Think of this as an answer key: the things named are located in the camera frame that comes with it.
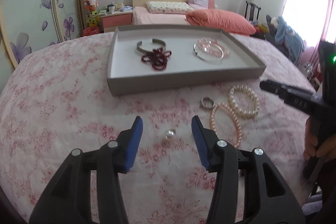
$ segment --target pearl bracelet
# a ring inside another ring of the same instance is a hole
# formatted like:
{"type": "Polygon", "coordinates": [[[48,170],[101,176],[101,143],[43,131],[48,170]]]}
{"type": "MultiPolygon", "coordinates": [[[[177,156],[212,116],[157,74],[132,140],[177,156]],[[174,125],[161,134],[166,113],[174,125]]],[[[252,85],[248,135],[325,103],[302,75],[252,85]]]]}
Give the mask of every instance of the pearl bracelet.
{"type": "Polygon", "coordinates": [[[237,130],[238,135],[237,135],[237,143],[234,144],[233,146],[235,148],[237,148],[240,145],[240,142],[242,141],[243,132],[242,132],[241,126],[239,125],[237,115],[235,114],[235,112],[233,111],[233,109],[229,105],[227,105],[226,103],[218,103],[218,104],[215,104],[213,106],[211,117],[210,117],[210,128],[217,135],[216,125],[215,125],[215,112],[216,112],[218,107],[226,110],[229,113],[229,115],[231,116],[233,123],[235,124],[235,128],[237,130]]]}
{"type": "Polygon", "coordinates": [[[214,101],[211,98],[205,97],[201,100],[201,105],[206,109],[212,109],[211,117],[210,117],[210,128],[212,131],[214,131],[217,135],[216,125],[215,125],[215,112],[219,108],[222,108],[228,112],[228,114],[231,116],[233,123],[235,124],[236,130],[237,130],[237,143],[234,144],[234,147],[239,147],[241,140],[242,140],[242,128],[238,121],[238,116],[245,118],[245,119],[252,119],[255,118],[256,115],[259,112],[259,106],[260,101],[257,97],[257,95],[247,86],[242,85],[236,85],[233,86],[230,90],[230,93],[228,95],[228,105],[226,103],[218,103],[215,104],[214,101]],[[234,92],[240,91],[248,95],[248,97],[251,98],[251,100],[254,101],[254,110],[253,111],[246,111],[241,108],[239,108],[239,105],[236,103],[236,100],[234,100],[234,92]]]}
{"type": "Polygon", "coordinates": [[[229,96],[228,96],[228,103],[230,107],[234,110],[234,112],[245,119],[252,119],[254,118],[258,112],[259,112],[259,106],[260,106],[260,101],[257,97],[257,95],[252,91],[250,88],[247,86],[242,86],[242,85],[235,85],[231,88],[229,96]],[[243,110],[239,107],[239,105],[236,103],[236,100],[234,99],[234,92],[235,91],[240,91],[245,93],[248,97],[251,98],[251,100],[254,101],[254,110],[253,111],[246,111],[243,110]]]}

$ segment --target blue clothing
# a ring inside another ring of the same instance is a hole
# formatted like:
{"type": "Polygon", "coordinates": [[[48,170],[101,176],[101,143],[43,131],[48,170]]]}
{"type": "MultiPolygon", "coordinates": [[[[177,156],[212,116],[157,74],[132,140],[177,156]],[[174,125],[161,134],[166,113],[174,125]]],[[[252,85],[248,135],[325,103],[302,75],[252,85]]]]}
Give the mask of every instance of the blue clothing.
{"type": "Polygon", "coordinates": [[[289,59],[294,65],[299,63],[301,53],[305,50],[303,40],[297,32],[287,25],[282,16],[279,16],[279,27],[275,35],[275,42],[278,45],[285,43],[289,52],[289,59]]]}

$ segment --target purple flower decal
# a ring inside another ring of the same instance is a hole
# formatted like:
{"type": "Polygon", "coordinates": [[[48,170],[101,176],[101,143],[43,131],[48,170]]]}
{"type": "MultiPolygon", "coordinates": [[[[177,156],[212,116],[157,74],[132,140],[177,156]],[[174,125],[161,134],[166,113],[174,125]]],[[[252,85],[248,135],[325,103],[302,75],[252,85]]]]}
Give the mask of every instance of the purple flower decal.
{"type": "Polygon", "coordinates": [[[31,54],[32,52],[31,47],[26,47],[28,40],[29,36],[26,33],[21,32],[17,36],[16,45],[14,45],[12,42],[10,43],[13,54],[18,64],[26,55],[31,54]]]}
{"type": "Polygon", "coordinates": [[[74,30],[75,30],[75,26],[74,26],[74,24],[72,24],[72,22],[73,22],[72,17],[69,17],[69,20],[65,19],[63,21],[63,26],[64,26],[64,28],[66,28],[65,36],[69,37],[70,40],[71,40],[71,33],[74,32],[74,30]]]}
{"type": "Polygon", "coordinates": [[[63,7],[64,7],[63,3],[58,4],[58,8],[63,8],[63,7]]]}
{"type": "Polygon", "coordinates": [[[58,40],[57,42],[51,42],[50,44],[49,44],[49,46],[52,46],[52,45],[56,45],[56,44],[59,44],[60,43],[60,41],[58,40]]]}
{"type": "Polygon", "coordinates": [[[44,31],[44,30],[46,29],[47,26],[48,26],[48,22],[43,21],[43,24],[42,24],[42,31],[44,31]]]}

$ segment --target pink pearl necklace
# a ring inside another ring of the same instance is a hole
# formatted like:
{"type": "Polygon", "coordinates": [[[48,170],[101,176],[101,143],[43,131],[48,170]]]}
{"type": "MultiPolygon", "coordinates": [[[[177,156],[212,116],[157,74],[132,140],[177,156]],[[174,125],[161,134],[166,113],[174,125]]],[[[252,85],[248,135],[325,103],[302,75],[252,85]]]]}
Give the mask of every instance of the pink pearl necklace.
{"type": "Polygon", "coordinates": [[[210,116],[210,128],[212,131],[214,131],[218,137],[217,134],[217,129],[216,129],[216,125],[215,125],[215,113],[216,110],[219,108],[224,109],[231,117],[236,130],[237,130],[237,143],[234,144],[234,147],[237,148],[239,147],[241,141],[242,141],[242,135],[243,135],[243,131],[242,128],[239,124],[238,121],[238,116],[240,116],[241,118],[246,118],[246,119],[252,119],[254,117],[256,117],[256,115],[259,112],[259,106],[260,106],[260,102],[259,99],[257,97],[257,95],[248,87],[246,86],[242,86],[242,85],[236,85],[233,86],[230,90],[230,93],[228,95],[228,101],[229,101],[229,105],[226,103],[218,103],[218,104],[214,104],[212,106],[212,112],[211,112],[211,116],[210,116]],[[238,104],[236,104],[236,101],[234,100],[234,91],[239,91],[239,92],[243,92],[245,93],[248,97],[250,97],[250,99],[254,102],[254,110],[253,111],[243,111],[241,108],[239,108],[238,104]]]}
{"type": "Polygon", "coordinates": [[[234,144],[234,147],[237,148],[240,145],[240,142],[242,141],[243,132],[242,132],[241,126],[239,125],[237,115],[232,110],[232,108],[229,105],[227,105],[226,103],[218,103],[218,104],[215,104],[213,106],[211,117],[210,117],[211,130],[214,131],[216,133],[217,137],[218,137],[217,130],[216,130],[216,125],[215,125],[215,112],[216,112],[218,107],[226,110],[229,113],[229,115],[231,116],[231,119],[232,119],[233,123],[235,124],[238,135],[237,135],[237,143],[234,144]]]}

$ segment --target silver ring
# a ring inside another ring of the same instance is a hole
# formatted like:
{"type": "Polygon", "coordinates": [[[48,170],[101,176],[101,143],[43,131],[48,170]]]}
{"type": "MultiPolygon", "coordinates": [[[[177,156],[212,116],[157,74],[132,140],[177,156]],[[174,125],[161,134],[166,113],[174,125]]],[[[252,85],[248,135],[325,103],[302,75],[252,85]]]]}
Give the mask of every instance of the silver ring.
{"type": "Polygon", "coordinates": [[[201,106],[205,109],[213,109],[215,102],[210,97],[203,97],[201,100],[201,106]]]}

